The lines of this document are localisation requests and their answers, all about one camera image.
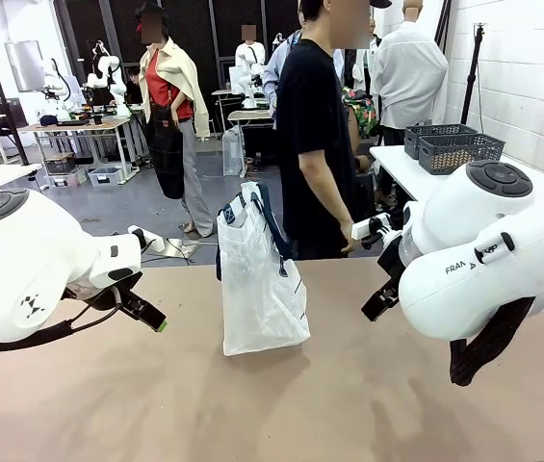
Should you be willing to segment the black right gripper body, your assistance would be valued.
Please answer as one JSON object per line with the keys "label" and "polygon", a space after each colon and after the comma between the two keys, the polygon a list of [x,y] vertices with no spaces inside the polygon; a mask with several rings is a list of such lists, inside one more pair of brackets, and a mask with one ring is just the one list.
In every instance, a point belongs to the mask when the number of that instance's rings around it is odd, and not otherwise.
{"label": "black right gripper body", "polygon": [[399,245],[402,240],[400,230],[388,231],[382,237],[383,249],[378,257],[378,265],[390,276],[385,289],[397,289],[404,272],[404,264],[400,258]]}

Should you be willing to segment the person's right hand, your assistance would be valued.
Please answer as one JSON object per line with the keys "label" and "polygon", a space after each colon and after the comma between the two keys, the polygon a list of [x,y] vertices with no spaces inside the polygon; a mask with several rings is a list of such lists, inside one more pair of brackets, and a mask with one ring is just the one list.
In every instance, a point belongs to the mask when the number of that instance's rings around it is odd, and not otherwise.
{"label": "person's right hand", "polygon": [[352,227],[353,227],[353,222],[350,220],[344,221],[340,224],[340,228],[343,233],[343,236],[347,241],[346,245],[341,250],[341,252],[344,254],[349,254],[353,252],[358,247],[358,244],[359,244],[359,241],[356,240],[352,236]]}

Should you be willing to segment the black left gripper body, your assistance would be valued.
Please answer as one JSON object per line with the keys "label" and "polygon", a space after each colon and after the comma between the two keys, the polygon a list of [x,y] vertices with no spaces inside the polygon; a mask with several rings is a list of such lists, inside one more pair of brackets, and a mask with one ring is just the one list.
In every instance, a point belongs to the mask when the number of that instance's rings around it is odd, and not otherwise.
{"label": "black left gripper body", "polygon": [[110,288],[102,289],[97,295],[89,298],[87,303],[99,311],[115,309],[118,303],[128,311],[141,311],[142,298],[133,292],[141,278],[141,272],[127,276]]}

